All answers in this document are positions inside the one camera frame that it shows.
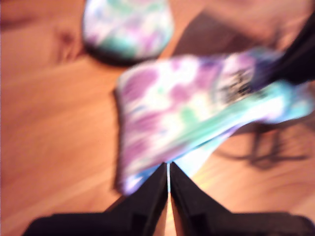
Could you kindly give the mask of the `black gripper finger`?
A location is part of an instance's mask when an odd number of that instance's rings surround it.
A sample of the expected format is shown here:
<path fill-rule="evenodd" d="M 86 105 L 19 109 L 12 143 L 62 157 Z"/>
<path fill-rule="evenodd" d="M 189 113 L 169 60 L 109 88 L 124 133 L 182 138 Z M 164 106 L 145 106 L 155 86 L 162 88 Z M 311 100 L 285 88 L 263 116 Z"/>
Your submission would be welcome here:
<path fill-rule="evenodd" d="M 214 236 L 216 218 L 232 214 L 202 191 L 175 162 L 170 164 L 170 193 L 186 236 Z"/>
<path fill-rule="evenodd" d="M 258 60 L 255 82 L 267 85 L 284 79 L 300 85 L 315 79 L 315 16 L 305 22 L 285 53 L 275 60 Z"/>
<path fill-rule="evenodd" d="M 106 235 L 152 236 L 167 198 L 167 164 L 162 163 L 136 192 L 106 210 Z"/>

